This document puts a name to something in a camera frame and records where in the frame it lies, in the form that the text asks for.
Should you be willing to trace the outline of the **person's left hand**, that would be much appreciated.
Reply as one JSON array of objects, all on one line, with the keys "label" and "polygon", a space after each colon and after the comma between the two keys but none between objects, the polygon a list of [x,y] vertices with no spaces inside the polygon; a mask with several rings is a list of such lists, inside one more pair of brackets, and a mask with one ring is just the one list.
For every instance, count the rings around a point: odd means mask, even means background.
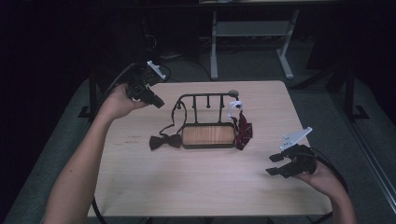
[{"label": "person's left hand", "polygon": [[119,119],[127,116],[133,110],[148,106],[145,102],[131,100],[126,94],[126,89],[126,84],[114,88],[100,107],[97,118]]}]

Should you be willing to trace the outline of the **black hook rack wooden tray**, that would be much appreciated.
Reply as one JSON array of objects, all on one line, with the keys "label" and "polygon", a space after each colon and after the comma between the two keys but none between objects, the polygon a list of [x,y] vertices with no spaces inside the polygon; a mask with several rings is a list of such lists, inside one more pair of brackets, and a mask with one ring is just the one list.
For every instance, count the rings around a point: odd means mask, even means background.
[{"label": "black hook rack wooden tray", "polygon": [[235,147],[233,121],[227,118],[231,101],[240,101],[228,92],[186,93],[182,101],[187,109],[187,121],[182,129],[182,146],[186,149]]}]

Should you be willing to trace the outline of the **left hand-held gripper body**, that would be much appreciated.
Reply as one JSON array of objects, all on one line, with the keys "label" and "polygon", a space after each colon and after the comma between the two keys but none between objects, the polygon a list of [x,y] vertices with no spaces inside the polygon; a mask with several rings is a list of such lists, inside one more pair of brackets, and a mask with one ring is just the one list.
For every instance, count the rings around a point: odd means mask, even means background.
[{"label": "left hand-held gripper body", "polygon": [[142,101],[147,96],[151,87],[166,80],[166,75],[160,70],[160,66],[153,61],[140,63],[132,66],[131,77],[128,79],[127,96],[131,100]]}]

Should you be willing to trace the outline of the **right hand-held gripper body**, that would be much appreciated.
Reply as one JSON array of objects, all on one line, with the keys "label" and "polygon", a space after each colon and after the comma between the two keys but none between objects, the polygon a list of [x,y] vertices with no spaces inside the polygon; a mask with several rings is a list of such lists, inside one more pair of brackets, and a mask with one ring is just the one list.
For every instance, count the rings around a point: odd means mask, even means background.
[{"label": "right hand-held gripper body", "polygon": [[283,177],[288,178],[302,173],[313,174],[316,171],[315,153],[310,147],[299,145],[299,142],[312,131],[311,127],[307,127],[282,136],[280,155],[283,158],[290,159],[289,163],[279,168]]}]

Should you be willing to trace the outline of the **red striped bow tie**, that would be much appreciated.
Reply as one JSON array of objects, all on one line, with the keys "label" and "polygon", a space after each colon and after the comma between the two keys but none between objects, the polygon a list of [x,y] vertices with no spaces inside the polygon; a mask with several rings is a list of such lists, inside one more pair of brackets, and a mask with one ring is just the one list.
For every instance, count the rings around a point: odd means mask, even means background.
[{"label": "red striped bow tie", "polygon": [[[233,109],[239,110],[239,117],[233,115]],[[233,121],[235,129],[234,145],[239,150],[243,150],[253,137],[252,123],[248,122],[243,114],[243,103],[241,101],[231,101],[228,105],[227,118]]]}]

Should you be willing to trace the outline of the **white metal desk frame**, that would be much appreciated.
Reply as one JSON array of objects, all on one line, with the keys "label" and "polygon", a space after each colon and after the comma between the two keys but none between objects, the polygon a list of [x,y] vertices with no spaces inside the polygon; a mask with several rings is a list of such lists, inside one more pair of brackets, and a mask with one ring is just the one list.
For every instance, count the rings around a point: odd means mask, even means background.
[{"label": "white metal desk frame", "polygon": [[287,50],[299,16],[299,9],[295,9],[288,21],[219,21],[217,12],[213,13],[210,50],[210,78],[219,78],[217,39],[219,37],[257,37],[257,36],[283,36],[284,43],[276,50],[286,79],[294,79],[288,59]]}]

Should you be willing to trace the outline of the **person's right hand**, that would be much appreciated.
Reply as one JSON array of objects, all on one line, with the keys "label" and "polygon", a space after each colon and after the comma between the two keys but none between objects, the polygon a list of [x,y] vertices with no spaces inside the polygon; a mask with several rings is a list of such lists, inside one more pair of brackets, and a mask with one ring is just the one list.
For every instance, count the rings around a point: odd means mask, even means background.
[{"label": "person's right hand", "polygon": [[333,172],[320,161],[317,161],[317,168],[313,174],[302,173],[296,175],[295,178],[304,181],[330,199],[340,196],[345,191]]}]

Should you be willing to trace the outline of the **black metal stand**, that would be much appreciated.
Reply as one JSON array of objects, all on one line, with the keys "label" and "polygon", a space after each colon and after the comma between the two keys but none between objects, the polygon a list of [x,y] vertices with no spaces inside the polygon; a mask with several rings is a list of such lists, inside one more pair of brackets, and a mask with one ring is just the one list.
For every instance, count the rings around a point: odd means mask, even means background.
[{"label": "black metal stand", "polygon": [[361,105],[354,105],[355,76],[353,67],[346,66],[344,111],[347,118],[354,122],[356,119],[368,119],[369,116]]},{"label": "black metal stand", "polygon": [[91,70],[89,73],[89,104],[83,106],[78,114],[80,118],[93,120],[97,110],[97,83],[96,72]]}]

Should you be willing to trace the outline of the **black bow tie with strap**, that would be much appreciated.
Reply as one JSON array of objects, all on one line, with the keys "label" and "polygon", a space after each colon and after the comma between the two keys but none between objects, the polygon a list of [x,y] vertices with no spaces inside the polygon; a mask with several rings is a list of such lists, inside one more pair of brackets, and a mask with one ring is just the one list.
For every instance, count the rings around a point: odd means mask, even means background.
[{"label": "black bow tie with strap", "polygon": [[[176,125],[175,122],[175,112],[177,109],[183,109],[184,110],[184,120],[183,123],[181,124],[180,128],[177,130],[175,134],[168,135],[164,133],[165,130],[174,127]],[[156,150],[157,148],[161,147],[162,145],[166,144],[170,147],[176,147],[180,148],[182,145],[182,136],[180,132],[184,128],[184,125],[186,124],[187,121],[187,109],[185,104],[182,101],[177,101],[172,109],[171,112],[171,120],[172,123],[165,126],[162,130],[159,131],[158,136],[151,136],[149,139],[149,148],[151,151]]]}]

